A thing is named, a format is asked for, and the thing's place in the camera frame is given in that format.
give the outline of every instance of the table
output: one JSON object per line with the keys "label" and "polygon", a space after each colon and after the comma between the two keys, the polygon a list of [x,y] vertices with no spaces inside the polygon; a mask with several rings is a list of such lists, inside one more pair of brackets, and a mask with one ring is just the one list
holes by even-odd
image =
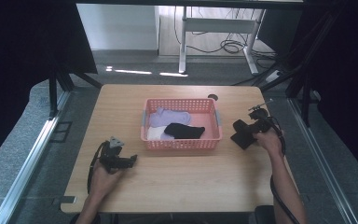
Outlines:
{"label": "table", "polygon": [[[218,97],[223,139],[215,150],[185,154],[147,151],[141,140],[146,98]],[[97,147],[111,135],[125,143],[120,156],[138,161],[108,195],[100,212],[245,212],[272,204],[271,167],[267,152],[256,144],[242,150],[230,136],[232,123],[253,123],[248,108],[264,103],[256,87],[104,85],[89,121],[83,144],[62,203],[65,213],[78,213],[87,198],[87,176]]]}

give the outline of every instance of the wall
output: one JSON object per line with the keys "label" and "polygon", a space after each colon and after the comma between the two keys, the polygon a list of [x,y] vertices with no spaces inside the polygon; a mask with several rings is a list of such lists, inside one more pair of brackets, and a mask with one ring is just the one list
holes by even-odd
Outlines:
{"label": "wall", "polygon": [[158,49],[158,7],[77,4],[91,49]]}

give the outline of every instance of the purple cloth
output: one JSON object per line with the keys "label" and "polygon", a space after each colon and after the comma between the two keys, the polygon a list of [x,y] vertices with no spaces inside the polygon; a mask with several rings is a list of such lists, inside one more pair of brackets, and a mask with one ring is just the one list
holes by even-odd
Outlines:
{"label": "purple cloth", "polygon": [[157,108],[156,113],[150,115],[150,127],[157,128],[160,126],[168,126],[171,123],[190,124],[191,116],[188,112],[173,111]]}

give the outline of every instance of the gray floor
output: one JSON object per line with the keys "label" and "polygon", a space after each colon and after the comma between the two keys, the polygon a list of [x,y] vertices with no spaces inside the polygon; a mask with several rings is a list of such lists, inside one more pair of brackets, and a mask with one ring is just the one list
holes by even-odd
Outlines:
{"label": "gray floor", "polygon": [[[161,85],[233,85],[250,76],[243,58],[215,59],[189,58],[188,77],[163,77],[160,72],[175,73],[176,57],[151,55],[112,55],[94,52],[99,75],[91,75],[102,83],[161,84]],[[105,67],[115,69],[151,71],[151,75],[106,72]],[[85,134],[93,106],[99,91],[89,83],[72,76],[76,88],[71,92],[67,107],[60,120],[64,128],[71,123],[65,139],[61,133],[52,137],[45,149],[26,190],[21,195],[10,223],[68,223],[73,214],[60,211],[60,200],[69,180],[76,155]],[[251,85],[253,81],[241,85]],[[298,189],[306,205],[310,223],[345,223],[324,176],[314,159],[305,136],[301,133],[295,115],[291,112],[283,91],[283,83],[264,93],[270,114],[278,119],[286,132],[287,159],[293,171]],[[48,118],[48,83],[33,87],[30,103],[0,148],[0,204],[16,178],[30,149]],[[358,219],[358,163],[326,124],[316,105],[310,107],[311,130],[330,165],[339,185],[347,196],[353,213]],[[213,214],[210,223],[248,223],[250,214]],[[103,223],[110,221],[103,216]]]}

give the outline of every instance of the basket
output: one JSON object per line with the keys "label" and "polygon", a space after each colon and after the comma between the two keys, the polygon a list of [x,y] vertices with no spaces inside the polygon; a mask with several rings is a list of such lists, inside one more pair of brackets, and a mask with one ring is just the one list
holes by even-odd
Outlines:
{"label": "basket", "polygon": [[[150,115],[158,107],[186,111],[191,116],[189,126],[205,127],[200,139],[147,140]],[[141,127],[141,139],[147,149],[215,149],[222,139],[222,126],[213,99],[147,99]]]}

